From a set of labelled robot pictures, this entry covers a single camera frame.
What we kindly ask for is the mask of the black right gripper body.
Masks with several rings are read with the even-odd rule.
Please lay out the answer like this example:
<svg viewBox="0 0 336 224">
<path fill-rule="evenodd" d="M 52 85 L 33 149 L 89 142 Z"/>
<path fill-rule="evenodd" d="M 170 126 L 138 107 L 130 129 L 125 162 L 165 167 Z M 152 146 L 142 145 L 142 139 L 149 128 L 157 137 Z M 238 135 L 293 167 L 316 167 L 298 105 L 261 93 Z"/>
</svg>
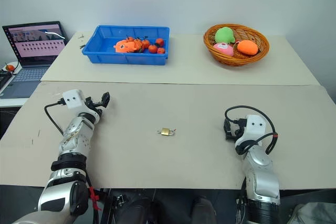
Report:
<svg viewBox="0 0 336 224">
<path fill-rule="evenodd" d="M 233 124 L 236 124 L 238 128 L 235 130 L 235 136 L 242 136 L 246 127 L 246 119 L 240 118 L 232 120 Z"/>
</svg>

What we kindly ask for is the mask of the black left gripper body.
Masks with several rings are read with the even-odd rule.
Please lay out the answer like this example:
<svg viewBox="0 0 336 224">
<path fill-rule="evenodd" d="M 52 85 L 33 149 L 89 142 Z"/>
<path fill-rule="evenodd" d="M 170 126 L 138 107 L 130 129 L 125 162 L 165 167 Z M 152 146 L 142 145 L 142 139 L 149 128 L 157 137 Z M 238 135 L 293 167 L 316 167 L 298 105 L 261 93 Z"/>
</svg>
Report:
<svg viewBox="0 0 336 224">
<path fill-rule="evenodd" d="M 87 97 L 87 98 L 85 99 L 85 105 L 86 105 L 89 109 L 91 109 L 91 110 L 93 110 L 93 111 L 95 111 L 95 112 L 96 112 L 95 108 L 98 109 L 98 107 L 100 107 L 100 106 L 98 106 L 98 105 L 99 105 L 99 102 L 94 103 L 94 102 L 92 101 L 91 97 Z"/>
</svg>

